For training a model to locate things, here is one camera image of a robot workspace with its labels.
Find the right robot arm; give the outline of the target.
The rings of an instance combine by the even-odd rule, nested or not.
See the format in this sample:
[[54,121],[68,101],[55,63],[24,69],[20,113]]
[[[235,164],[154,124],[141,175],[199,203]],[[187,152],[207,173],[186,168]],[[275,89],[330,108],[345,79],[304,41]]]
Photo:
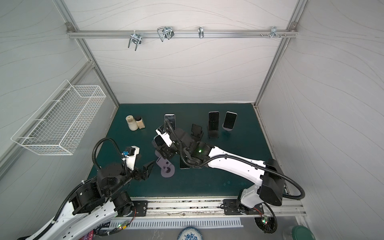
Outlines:
[[182,129],[156,129],[153,144],[165,159],[179,155],[189,168],[209,167],[220,169],[252,182],[253,185],[240,191],[236,201],[236,213],[249,214],[262,203],[281,206],[284,194],[282,170],[273,159],[267,162],[232,155],[217,146],[197,142]]

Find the phone with light green frame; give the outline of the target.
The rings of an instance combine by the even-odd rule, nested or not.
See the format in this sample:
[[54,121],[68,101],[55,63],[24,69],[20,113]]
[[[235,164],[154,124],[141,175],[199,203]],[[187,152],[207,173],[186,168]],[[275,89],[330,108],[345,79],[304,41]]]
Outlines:
[[184,161],[182,157],[179,157],[179,167],[180,169],[190,169],[191,167],[188,165],[187,161]]

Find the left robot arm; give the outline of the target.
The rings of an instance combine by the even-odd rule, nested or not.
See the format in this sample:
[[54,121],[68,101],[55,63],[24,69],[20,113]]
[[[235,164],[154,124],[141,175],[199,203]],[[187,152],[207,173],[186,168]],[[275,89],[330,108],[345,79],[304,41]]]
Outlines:
[[149,178],[154,162],[142,169],[126,162],[108,165],[97,175],[76,186],[55,216],[28,240],[78,240],[116,217],[135,218],[139,206],[123,190],[132,180]]

